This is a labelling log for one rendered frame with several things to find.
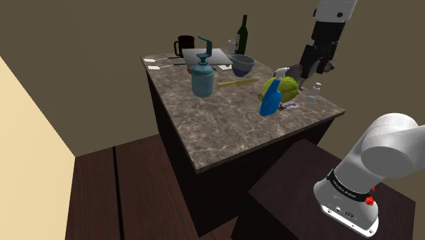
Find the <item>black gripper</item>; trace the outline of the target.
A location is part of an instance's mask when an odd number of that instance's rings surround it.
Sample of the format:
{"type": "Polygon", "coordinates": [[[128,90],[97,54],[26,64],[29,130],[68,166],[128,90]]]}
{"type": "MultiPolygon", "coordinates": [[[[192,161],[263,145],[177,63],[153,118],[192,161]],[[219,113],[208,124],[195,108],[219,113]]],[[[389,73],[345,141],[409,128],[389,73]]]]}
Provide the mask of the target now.
{"type": "Polygon", "coordinates": [[[331,72],[335,68],[332,60],[344,27],[344,22],[315,23],[311,36],[314,43],[305,46],[299,62],[301,66],[299,89],[303,89],[305,81],[315,73],[313,68],[318,58],[316,68],[318,74],[331,72]]]}

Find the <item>clear salt shaker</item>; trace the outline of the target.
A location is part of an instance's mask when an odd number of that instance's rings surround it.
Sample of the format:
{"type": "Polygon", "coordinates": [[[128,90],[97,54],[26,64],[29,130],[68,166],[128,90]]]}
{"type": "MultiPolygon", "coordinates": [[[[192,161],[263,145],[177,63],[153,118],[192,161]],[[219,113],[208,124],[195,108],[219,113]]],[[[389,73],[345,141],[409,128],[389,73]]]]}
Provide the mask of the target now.
{"type": "Polygon", "coordinates": [[[319,95],[320,89],[321,89],[321,83],[320,82],[315,83],[307,94],[307,98],[306,98],[307,101],[308,102],[315,102],[318,95],[319,95]]]}

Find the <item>green cabbage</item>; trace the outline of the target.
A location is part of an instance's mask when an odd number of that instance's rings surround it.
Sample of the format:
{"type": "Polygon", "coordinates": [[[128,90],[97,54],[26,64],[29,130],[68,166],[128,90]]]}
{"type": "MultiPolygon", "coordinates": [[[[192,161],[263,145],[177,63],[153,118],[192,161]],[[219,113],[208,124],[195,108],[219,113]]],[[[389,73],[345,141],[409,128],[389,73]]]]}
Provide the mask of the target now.
{"type": "MultiPolygon", "coordinates": [[[[258,99],[260,101],[263,100],[273,80],[274,80],[274,77],[270,78],[262,85],[262,88],[258,94],[258,99]]],[[[281,102],[288,102],[297,96],[298,84],[292,77],[289,77],[289,76],[281,77],[281,81],[278,86],[278,91],[281,93],[281,102]]]]}

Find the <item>blue spray bottle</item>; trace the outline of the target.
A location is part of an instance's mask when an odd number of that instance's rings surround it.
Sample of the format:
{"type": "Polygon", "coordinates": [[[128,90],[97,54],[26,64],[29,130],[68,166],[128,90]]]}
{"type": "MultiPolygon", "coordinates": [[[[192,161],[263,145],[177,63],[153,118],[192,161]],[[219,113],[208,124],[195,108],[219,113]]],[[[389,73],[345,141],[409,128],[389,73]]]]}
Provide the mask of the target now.
{"type": "Polygon", "coordinates": [[[274,78],[271,78],[263,84],[259,95],[262,95],[262,105],[259,114],[263,117],[276,112],[281,102],[281,93],[278,90],[281,78],[285,78],[289,67],[281,67],[274,72],[274,78]]]}

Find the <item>grey-blue bowl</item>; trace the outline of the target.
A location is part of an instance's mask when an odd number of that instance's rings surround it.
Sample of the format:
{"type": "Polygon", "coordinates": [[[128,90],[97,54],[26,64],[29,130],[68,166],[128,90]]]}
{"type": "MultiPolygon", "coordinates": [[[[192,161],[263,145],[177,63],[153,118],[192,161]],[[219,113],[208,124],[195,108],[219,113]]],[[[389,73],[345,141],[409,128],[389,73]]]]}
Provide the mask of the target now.
{"type": "Polygon", "coordinates": [[[255,59],[246,55],[232,55],[229,57],[232,62],[232,71],[235,76],[246,76],[255,65],[255,59]]]}

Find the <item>dark green wine bottle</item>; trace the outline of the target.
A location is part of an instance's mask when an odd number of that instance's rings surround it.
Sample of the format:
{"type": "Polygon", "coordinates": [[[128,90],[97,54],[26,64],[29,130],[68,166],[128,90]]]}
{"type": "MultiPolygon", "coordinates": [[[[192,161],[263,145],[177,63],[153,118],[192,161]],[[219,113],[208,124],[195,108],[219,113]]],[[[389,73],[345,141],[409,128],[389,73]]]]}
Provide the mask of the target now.
{"type": "Polygon", "coordinates": [[[242,19],[242,24],[237,32],[236,52],[235,52],[237,55],[245,54],[246,45],[247,45],[247,37],[248,37],[247,15],[244,15],[242,19]]]}

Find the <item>yellow knife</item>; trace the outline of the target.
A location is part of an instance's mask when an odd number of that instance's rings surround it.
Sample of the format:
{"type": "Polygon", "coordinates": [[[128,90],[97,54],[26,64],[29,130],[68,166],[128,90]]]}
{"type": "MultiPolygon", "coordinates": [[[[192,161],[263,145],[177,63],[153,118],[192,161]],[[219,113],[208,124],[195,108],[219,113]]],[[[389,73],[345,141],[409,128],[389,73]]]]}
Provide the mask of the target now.
{"type": "Polygon", "coordinates": [[[250,78],[250,79],[244,79],[244,80],[235,80],[230,82],[221,82],[217,84],[217,88],[228,86],[228,85],[236,85],[237,87],[248,85],[250,83],[254,83],[258,81],[258,78],[250,78]]]}

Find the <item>grey laptop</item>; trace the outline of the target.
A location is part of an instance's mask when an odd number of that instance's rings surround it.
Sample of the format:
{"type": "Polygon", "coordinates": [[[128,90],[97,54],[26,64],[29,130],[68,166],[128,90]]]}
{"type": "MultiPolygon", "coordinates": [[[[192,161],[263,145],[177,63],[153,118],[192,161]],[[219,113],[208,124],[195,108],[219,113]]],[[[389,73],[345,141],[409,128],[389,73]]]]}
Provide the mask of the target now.
{"type": "MultiPolygon", "coordinates": [[[[200,58],[197,54],[202,54],[206,52],[205,48],[188,48],[182,49],[183,57],[187,67],[193,67],[198,64],[200,58]]],[[[210,57],[206,58],[206,61],[209,65],[231,65],[232,62],[229,57],[220,49],[212,49],[212,54],[210,57]]]]}

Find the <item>dark cabinet with marble top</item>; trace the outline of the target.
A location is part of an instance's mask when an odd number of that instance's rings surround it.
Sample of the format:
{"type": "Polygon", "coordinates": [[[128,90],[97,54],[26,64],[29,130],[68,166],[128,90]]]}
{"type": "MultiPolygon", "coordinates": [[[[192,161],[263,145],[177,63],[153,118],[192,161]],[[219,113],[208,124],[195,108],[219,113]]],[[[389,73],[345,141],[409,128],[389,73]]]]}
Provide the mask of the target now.
{"type": "Polygon", "coordinates": [[[249,72],[259,80],[217,88],[234,74],[215,69],[214,89],[197,97],[185,65],[149,70],[148,65],[182,63],[166,59],[143,62],[157,127],[199,236],[234,219],[253,184],[297,141],[317,144],[344,110],[320,97],[297,108],[263,117],[258,93],[272,70],[257,62],[249,72]]]}

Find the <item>teal pump spray bottle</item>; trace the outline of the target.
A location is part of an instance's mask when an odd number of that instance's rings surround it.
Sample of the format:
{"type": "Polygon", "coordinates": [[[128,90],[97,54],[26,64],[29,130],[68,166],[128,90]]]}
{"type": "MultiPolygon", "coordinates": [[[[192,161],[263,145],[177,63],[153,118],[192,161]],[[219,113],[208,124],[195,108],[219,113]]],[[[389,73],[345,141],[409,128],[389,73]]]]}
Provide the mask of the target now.
{"type": "Polygon", "coordinates": [[[200,60],[191,68],[191,88],[194,95],[205,98],[213,92],[214,70],[206,60],[212,55],[213,44],[204,37],[199,38],[206,41],[206,52],[196,55],[200,60]]]}

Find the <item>dark brown robot stand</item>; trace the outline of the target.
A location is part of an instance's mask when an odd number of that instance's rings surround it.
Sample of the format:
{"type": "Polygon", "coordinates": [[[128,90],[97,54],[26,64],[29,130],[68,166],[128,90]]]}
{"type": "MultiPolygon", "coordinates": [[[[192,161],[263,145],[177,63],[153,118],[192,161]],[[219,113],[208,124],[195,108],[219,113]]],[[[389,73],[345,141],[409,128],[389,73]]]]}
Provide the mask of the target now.
{"type": "Polygon", "coordinates": [[[376,187],[377,233],[365,238],[322,213],[314,184],[340,162],[307,140],[294,143],[249,190],[232,240],[413,240],[415,202],[376,187]]]}

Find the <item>black mug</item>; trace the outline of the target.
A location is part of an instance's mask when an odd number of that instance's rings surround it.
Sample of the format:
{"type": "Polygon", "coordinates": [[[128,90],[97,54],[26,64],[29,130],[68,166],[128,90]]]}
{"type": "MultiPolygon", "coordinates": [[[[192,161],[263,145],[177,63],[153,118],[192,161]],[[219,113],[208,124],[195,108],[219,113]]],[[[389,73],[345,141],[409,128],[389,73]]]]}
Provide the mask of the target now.
{"type": "Polygon", "coordinates": [[[195,38],[191,35],[180,35],[174,42],[174,54],[183,57],[183,49],[195,48],[195,38]]]}

